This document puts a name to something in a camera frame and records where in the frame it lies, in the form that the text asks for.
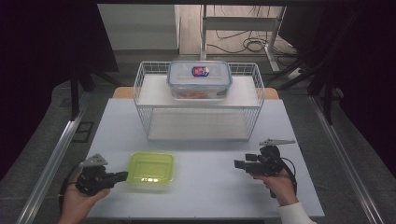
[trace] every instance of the white table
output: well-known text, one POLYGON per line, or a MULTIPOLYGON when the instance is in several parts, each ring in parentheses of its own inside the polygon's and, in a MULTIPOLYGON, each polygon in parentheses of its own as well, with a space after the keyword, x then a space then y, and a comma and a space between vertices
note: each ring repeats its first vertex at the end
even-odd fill
MULTIPOLYGON (((175 156, 174 179, 167 188, 137 189, 126 182, 98 202, 88 217, 128 219, 233 219, 278 217, 276 199, 259 180, 233 167, 246 153, 259 154, 266 138, 296 139, 281 100, 266 100, 247 142, 150 142, 134 101, 110 99, 88 157, 100 153, 106 171, 125 171, 135 151, 160 151, 175 156)), ((278 146, 294 162, 298 193, 307 214, 324 216, 298 144, 278 146)))

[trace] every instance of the finger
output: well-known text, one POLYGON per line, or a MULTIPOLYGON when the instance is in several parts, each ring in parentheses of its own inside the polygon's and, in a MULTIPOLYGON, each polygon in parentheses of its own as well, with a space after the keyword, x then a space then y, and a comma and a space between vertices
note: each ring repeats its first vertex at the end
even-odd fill
POLYGON ((254 179, 266 180, 268 178, 268 176, 265 175, 254 175, 254 174, 250 174, 250 175, 253 176, 254 179))
POLYGON ((92 197, 95 199, 95 201, 99 201, 107 196, 107 194, 110 193, 110 189, 102 189, 99 192, 97 192, 95 195, 92 197))

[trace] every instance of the container lid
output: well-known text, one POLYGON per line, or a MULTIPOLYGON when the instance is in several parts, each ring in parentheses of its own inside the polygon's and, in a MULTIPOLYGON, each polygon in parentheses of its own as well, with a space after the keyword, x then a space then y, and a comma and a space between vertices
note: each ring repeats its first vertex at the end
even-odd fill
POLYGON ((230 86, 233 83, 230 66, 216 61, 176 61, 168 70, 169 86, 205 85, 230 86))
POLYGON ((173 179, 174 156, 160 152, 138 151, 128 165, 128 183, 169 184, 173 179))

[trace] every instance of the metal rail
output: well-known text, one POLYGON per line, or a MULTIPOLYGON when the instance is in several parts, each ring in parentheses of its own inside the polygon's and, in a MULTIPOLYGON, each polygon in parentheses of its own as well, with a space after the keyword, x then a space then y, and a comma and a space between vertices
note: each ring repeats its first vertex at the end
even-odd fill
POLYGON ((370 223, 384 223, 382 217, 378 212, 378 209, 376 208, 375 201, 373 200, 369 190, 365 187, 358 172, 353 166, 352 161, 347 155, 346 149, 344 148, 341 140, 337 135, 337 132, 335 131, 333 126, 327 123, 326 118, 322 113, 323 108, 318 101, 318 98, 313 96, 310 96, 309 98, 316 109, 320 123, 322 124, 324 131, 329 137, 330 141, 332 142, 332 147, 334 148, 335 154, 337 155, 338 160, 340 161, 352 188, 355 190, 355 193, 358 196, 358 199, 361 202, 361 206, 370 223))
POLYGON ((35 219, 35 215, 37 214, 37 211, 44 200, 44 197, 50 187, 53 177, 55 177, 55 174, 58 171, 59 165, 64 158, 64 153, 66 152, 73 138, 73 135, 76 132, 81 118, 88 107, 88 102, 90 99, 91 94, 88 92, 84 92, 81 95, 81 99, 79 101, 80 109, 76 118, 74 120, 70 120, 64 128, 64 132, 62 133, 58 144, 53 150, 49 161, 47 162, 47 165, 43 170, 43 173, 35 184, 35 188, 29 196, 29 199, 27 200, 27 203, 22 209, 20 217, 18 218, 16 223, 32 223, 35 219))

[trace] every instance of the black curtain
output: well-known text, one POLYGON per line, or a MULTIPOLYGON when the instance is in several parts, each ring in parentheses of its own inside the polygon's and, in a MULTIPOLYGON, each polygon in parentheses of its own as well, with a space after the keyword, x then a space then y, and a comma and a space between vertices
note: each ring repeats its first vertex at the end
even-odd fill
POLYGON ((55 86, 86 65, 118 72, 97 5, 55 2, 0 3, 0 178, 43 119, 55 86))
POLYGON ((341 107, 396 176, 396 7, 370 1, 339 50, 335 83, 341 107))

